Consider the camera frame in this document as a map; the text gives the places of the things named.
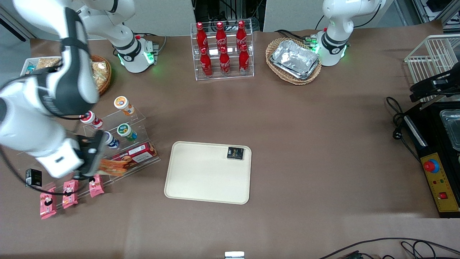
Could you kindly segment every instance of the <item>red glass bottle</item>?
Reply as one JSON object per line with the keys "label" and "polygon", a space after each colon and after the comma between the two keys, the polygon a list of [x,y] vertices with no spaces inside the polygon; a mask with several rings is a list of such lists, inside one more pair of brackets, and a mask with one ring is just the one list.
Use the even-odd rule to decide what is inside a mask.
{"label": "red glass bottle", "polygon": [[198,43],[198,47],[200,48],[200,51],[201,51],[201,49],[205,49],[206,52],[207,52],[209,47],[207,45],[206,32],[204,32],[204,30],[203,30],[203,23],[202,22],[197,22],[196,23],[196,29],[197,29],[196,42]]}
{"label": "red glass bottle", "polygon": [[216,33],[217,49],[219,53],[227,53],[227,35],[224,31],[224,24],[217,22],[217,33]]}
{"label": "red glass bottle", "polygon": [[246,45],[246,31],[244,30],[244,21],[238,22],[238,31],[236,32],[236,50],[241,51],[241,46]]}
{"label": "red glass bottle", "polygon": [[249,54],[247,53],[247,45],[241,45],[240,52],[240,74],[246,75],[249,72]]}
{"label": "red glass bottle", "polygon": [[201,52],[201,68],[203,69],[204,77],[209,78],[213,76],[213,68],[211,66],[211,59],[207,55],[206,49],[202,48]]}
{"label": "red glass bottle", "polygon": [[222,53],[219,57],[220,61],[220,71],[222,72],[222,76],[228,77],[230,75],[230,57],[227,54],[227,47],[222,49]]}

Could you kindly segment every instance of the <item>black machine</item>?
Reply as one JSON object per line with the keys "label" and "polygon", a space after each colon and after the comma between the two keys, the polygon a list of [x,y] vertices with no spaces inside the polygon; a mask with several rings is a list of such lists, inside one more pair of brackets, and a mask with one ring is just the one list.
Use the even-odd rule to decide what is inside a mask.
{"label": "black machine", "polygon": [[[460,94],[460,63],[416,83],[411,91],[412,102]],[[439,216],[460,218],[460,101],[419,103],[400,119],[415,145]]]}

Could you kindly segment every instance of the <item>brown table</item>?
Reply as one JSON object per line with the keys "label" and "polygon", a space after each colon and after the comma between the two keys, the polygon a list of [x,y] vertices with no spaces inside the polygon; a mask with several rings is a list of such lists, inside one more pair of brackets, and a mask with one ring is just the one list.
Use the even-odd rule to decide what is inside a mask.
{"label": "brown table", "polygon": [[[126,71],[108,41],[91,41],[91,51],[114,69],[93,110],[105,116],[116,96],[128,96],[147,117],[161,162],[47,220],[40,220],[38,193],[2,165],[2,258],[203,259],[242,250],[248,259],[314,259],[384,236],[458,248],[460,220],[437,218],[420,165],[391,137],[392,113],[384,105],[389,95],[412,105],[403,58],[441,33],[440,23],[357,29],[340,63],[306,86],[280,80],[266,65],[265,48],[277,33],[255,34],[254,78],[205,82],[195,81],[189,37],[169,38],[158,65],[141,74]],[[56,42],[31,46],[34,57],[59,50]],[[249,146],[249,202],[166,198],[176,141]],[[357,249],[403,256],[396,241]]]}

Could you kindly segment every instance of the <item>bottle cap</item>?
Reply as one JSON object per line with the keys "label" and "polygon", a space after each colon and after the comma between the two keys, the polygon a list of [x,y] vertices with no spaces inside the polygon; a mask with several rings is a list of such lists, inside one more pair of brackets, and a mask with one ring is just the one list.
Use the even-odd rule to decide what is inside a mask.
{"label": "bottle cap", "polygon": [[131,134],[132,130],[128,124],[123,123],[118,126],[117,132],[120,136],[126,137],[129,136],[129,134]]}
{"label": "bottle cap", "polygon": [[88,111],[85,115],[80,115],[80,121],[84,124],[91,124],[94,119],[96,119],[96,115],[92,111]]}
{"label": "bottle cap", "polygon": [[124,110],[128,107],[129,101],[125,96],[118,96],[115,98],[114,105],[117,109]]}
{"label": "bottle cap", "polygon": [[104,135],[102,136],[102,138],[104,139],[104,145],[109,145],[114,139],[112,134],[108,131],[104,131]]}

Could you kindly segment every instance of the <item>yellow panel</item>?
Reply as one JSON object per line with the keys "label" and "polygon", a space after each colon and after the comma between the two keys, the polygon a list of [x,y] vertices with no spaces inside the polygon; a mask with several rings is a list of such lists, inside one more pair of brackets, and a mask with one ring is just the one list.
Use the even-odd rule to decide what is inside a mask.
{"label": "yellow panel", "polygon": [[[459,206],[455,200],[454,193],[450,188],[449,181],[447,180],[446,174],[443,169],[443,165],[439,160],[437,153],[433,153],[429,156],[420,158],[422,165],[430,160],[436,160],[439,163],[439,171],[437,173],[432,173],[424,169],[426,178],[428,179],[428,185],[430,185],[431,193],[433,193],[434,200],[436,201],[436,206],[439,212],[458,212]],[[446,193],[447,199],[441,199],[439,197],[440,193]]]}

